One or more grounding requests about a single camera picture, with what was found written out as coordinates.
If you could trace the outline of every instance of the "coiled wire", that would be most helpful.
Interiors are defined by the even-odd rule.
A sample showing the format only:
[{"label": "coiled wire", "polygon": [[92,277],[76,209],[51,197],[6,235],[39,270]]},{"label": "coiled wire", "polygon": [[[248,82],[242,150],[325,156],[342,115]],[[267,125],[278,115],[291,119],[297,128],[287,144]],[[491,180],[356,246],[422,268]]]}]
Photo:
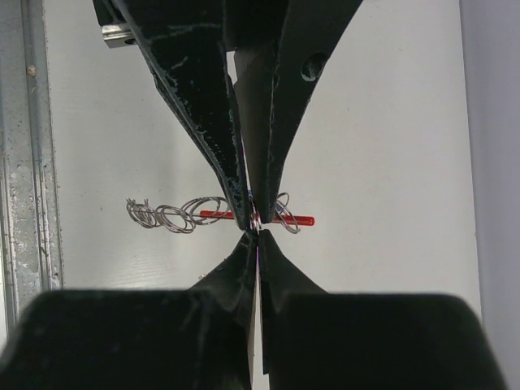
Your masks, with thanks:
[{"label": "coiled wire", "polygon": [[[209,202],[215,203],[214,211],[210,215],[202,216],[200,209]],[[287,207],[288,202],[288,193],[278,195],[275,210],[276,218],[280,220],[280,224],[288,232],[297,234],[301,229],[293,213]],[[229,210],[228,201],[223,197],[196,197],[187,201],[181,207],[160,205],[155,209],[150,206],[148,199],[145,199],[144,203],[127,199],[127,212],[135,223],[147,229],[163,227],[170,232],[182,234],[192,233],[197,226],[211,225],[223,219],[220,215],[226,214]],[[291,218],[293,225],[289,225],[284,220],[284,216]]]}]

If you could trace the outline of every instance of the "wire coil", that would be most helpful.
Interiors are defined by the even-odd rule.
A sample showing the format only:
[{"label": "wire coil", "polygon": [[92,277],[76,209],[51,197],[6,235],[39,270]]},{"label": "wire coil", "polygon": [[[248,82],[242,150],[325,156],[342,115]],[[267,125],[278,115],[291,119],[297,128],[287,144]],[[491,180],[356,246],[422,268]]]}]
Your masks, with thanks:
[{"label": "wire coil", "polygon": [[[214,203],[214,208],[210,207],[210,210],[213,210],[212,213],[202,215],[200,212],[202,206],[211,202]],[[301,229],[293,213],[287,207],[288,202],[288,193],[278,195],[275,216],[288,232],[297,234]],[[163,227],[169,232],[182,234],[190,234],[197,226],[211,225],[224,219],[222,215],[228,213],[229,210],[228,201],[223,197],[196,197],[181,207],[160,205],[155,209],[150,206],[148,199],[145,199],[144,203],[127,199],[127,212],[135,223],[147,229]],[[291,224],[287,223],[287,217],[292,220]]]}]

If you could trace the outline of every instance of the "scratch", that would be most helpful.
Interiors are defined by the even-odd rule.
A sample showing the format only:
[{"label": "scratch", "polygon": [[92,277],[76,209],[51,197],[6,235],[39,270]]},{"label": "scratch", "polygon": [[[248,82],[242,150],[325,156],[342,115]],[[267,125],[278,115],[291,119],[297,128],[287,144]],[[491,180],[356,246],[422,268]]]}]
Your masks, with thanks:
[{"label": "scratch", "polygon": [[198,308],[200,307],[199,301],[193,297],[193,295],[189,295],[189,300],[192,302],[191,307],[189,308],[189,312],[186,314],[186,318],[180,324],[179,332],[183,332],[189,323],[192,322],[193,316],[197,313]]},{"label": "scratch", "polygon": [[202,318],[201,318],[201,327],[199,329],[197,341],[198,341],[198,351],[197,351],[197,360],[195,361],[195,371],[194,380],[192,384],[192,388],[198,388],[199,375],[201,370],[202,363],[202,354],[204,353],[204,343],[206,341],[206,337],[208,331],[210,330],[210,322],[211,322],[211,312],[213,310],[213,302],[208,296],[201,296],[202,299]]},{"label": "scratch", "polygon": [[175,65],[173,65],[171,68],[170,68],[170,71],[173,71],[174,69],[177,69],[178,67],[182,67],[186,61],[188,61],[188,56],[184,57],[182,59],[182,61],[180,61],[179,63],[176,63]]},{"label": "scratch", "polygon": [[149,38],[149,43],[154,43],[157,40],[163,39],[163,38],[173,38],[178,37],[179,35],[184,35],[191,33],[193,30],[196,29],[209,29],[209,28],[215,28],[220,29],[222,28],[222,25],[215,24],[215,23],[200,23],[200,24],[181,24],[176,26],[167,26],[169,32],[166,34],[157,34],[153,35]]}]

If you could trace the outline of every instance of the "metal rail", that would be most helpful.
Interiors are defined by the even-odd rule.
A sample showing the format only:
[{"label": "metal rail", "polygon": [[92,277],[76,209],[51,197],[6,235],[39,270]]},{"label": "metal rail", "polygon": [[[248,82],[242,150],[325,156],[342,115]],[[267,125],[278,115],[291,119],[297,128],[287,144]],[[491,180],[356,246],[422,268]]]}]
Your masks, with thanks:
[{"label": "metal rail", "polygon": [[0,155],[9,333],[36,295],[63,284],[41,0],[0,2]]}]

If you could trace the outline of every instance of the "black clamp jaw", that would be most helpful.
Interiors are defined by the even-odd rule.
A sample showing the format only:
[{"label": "black clamp jaw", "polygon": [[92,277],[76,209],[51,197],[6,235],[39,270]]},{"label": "black clamp jaw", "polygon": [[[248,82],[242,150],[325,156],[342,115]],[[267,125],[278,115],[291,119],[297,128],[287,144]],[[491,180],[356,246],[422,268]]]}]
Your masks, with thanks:
[{"label": "black clamp jaw", "polygon": [[93,2],[109,46],[139,46],[244,233],[186,291],[42,295],[2,355],[0,388],[251,389],[257,285],[271,389],[505,388],[461,300],[329,294],[261,229],[314,87],[362,0]]}]

